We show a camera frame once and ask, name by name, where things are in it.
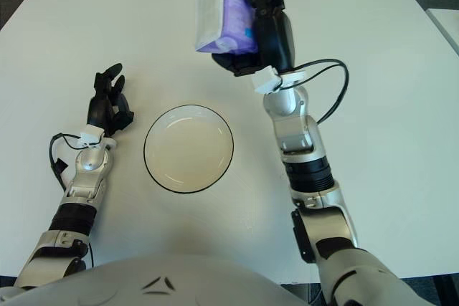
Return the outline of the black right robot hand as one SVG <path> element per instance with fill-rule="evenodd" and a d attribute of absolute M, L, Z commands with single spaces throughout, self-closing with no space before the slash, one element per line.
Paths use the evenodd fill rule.
<path fill-rule="evenodd" d="M 293 69 L 295 47 L 284 0 L 246 0 L 255 10 L 252 26 L 257 51 L 244 54 L 213 54 L 212 59 L 234 76 L 250 75 L 267 66 L 278 72 Z"/>

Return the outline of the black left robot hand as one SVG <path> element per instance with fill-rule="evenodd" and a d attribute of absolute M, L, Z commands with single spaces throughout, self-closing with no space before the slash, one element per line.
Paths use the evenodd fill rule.
<path fill-rule="evenodd" d="M 122 69 L 123 65 L 117 63 L 95 75 L 95 95 L 90 100 L 87 124 L 102 128 L 107 138 L 124 130 L 134 119 L 134 112 L 122 93 L 126 81 L 120 74 Z"/>

